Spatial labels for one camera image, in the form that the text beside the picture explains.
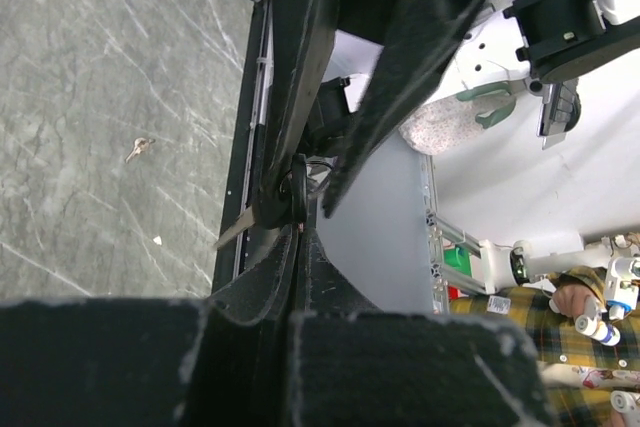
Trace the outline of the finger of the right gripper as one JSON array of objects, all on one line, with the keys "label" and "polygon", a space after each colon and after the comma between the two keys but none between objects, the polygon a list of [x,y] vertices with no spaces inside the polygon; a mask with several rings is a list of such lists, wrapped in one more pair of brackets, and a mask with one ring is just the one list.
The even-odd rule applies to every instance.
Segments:
[{"label": "finger of the right gripper", "polygon": [[275,194],[293,156],[304,154],[300,141],[333,52],[339,17],[340,0],[270,1],[273,74],[267,152],[254,199],[259,193]]},{"label": "finger of the right gripper", "polygon": [[486,0],[399,0],[322,201],[332,217],[369,157],[436,90]]}]

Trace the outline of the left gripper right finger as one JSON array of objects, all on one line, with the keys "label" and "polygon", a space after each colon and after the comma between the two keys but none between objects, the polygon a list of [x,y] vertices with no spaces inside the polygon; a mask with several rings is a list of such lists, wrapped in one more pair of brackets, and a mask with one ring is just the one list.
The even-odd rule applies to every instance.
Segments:
[{"label": "left gripper right finger", "polygon": [[294,293],[294,317],[353,320],[380,309],[330,261],[314,228],[301,238]]}]

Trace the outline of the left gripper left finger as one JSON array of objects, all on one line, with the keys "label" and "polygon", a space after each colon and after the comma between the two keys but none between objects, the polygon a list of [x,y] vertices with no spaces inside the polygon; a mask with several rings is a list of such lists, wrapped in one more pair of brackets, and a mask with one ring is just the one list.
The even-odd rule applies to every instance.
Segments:
[{"label": "left gripper left finger", "polygon": [[300,233],[285,227],[252,268],[216,291],[200,312],[201,327],[283,327],[290,313]]}]

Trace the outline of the black-headed key bunch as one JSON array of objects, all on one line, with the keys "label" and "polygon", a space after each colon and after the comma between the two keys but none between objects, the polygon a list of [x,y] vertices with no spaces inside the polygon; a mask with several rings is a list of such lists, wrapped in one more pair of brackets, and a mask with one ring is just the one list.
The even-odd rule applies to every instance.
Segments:
[{"label": "black-headed key bunch", "polygon": [[[324,168],[326,175],[319,184],[309,187],[309,169],[314,167]],[[317,199],[323,192],[333,169],[334,165],[327,159],[308,159],[304,154],[295,154],[289,170],[276,188],[276,193],[272,196],[259,193],[251,205],[219,236],[214,249],[220,250],[253,227],[274,230],[288,224],[304,225],[309,201]]]}]

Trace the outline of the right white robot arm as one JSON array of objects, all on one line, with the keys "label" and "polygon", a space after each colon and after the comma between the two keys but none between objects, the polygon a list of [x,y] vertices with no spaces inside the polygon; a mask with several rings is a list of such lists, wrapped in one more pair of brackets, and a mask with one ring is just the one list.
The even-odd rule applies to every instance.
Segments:
[{"label": "right white robot arm", "polygon": [[[296,153],[337,31],[379,43],[323,201],[332,214],[367,158],[442,81],[487,0],[270,0],[274,70],[268,154],[252,201],[267,229],[306,219]],[[639,0],[514,0],[514,55],[545,84],[574,79],[639,45]]]}]

